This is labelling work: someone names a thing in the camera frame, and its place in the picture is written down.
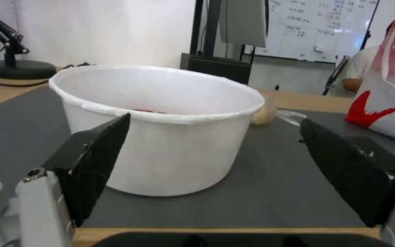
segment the red object inside bowl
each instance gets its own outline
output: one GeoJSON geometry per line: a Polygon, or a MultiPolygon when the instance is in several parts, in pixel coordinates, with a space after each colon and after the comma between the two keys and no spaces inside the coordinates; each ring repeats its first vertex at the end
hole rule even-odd
{"type": "Polygon", "coordinates": [[[155,114],[167,114],[167,113],[163,113],[161,111],[150,111],[150,110],[142,110],[142,109],[133,109],[134,111],[145,111],[147,113],[155,113],[155,114]]]}

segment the person's arm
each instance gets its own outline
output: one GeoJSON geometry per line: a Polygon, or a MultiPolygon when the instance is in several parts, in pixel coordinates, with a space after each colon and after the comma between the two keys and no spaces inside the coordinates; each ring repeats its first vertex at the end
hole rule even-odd
{"type": "Polygon", "coordinates": [[[354,55],[348,62],[342,86],[344,89],[352,92],[357,92],[362,84],[362,76],[366,67],[366,58],[363,52],[354,55]]]}
{"type": "Polygon", "coordinates": [[[357,92],[362,84],[362,78],[345,78],[342,85],[348,91],[357,92]]]}

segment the shopping bag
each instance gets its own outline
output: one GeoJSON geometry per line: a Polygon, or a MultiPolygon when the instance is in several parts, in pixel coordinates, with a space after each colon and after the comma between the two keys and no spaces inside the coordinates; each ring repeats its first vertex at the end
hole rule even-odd
{"type": "Polygon", "coordinates": [[[395,137],[395,20],[363,79],[346,119],[395,137]]]}

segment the white plastic bowl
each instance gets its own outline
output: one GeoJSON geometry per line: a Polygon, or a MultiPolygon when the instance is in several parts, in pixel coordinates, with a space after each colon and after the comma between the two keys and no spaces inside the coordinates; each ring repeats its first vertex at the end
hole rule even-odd
{"type": "Polygon", "coordinates": [[[66,69],[50,79],[50,88],[62,97],[72,133],[131,114],[107,185],[148,196],[187,194],[219,182],[264,104],[259,92],[226,78],[146,66],[66,69]]]}

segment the red logo on bag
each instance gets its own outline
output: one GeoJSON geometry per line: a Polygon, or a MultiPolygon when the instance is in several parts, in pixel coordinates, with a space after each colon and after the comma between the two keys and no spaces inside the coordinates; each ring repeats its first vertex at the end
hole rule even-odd
{"type": "Polygon", "coordinates": [[[353,122],[356,125],[369,128],[376,120],[395,111],[395,107],[383,111],[367,112],[365,106],[371,91],[365,91],[351,104],[345,120],[353,122]]]}

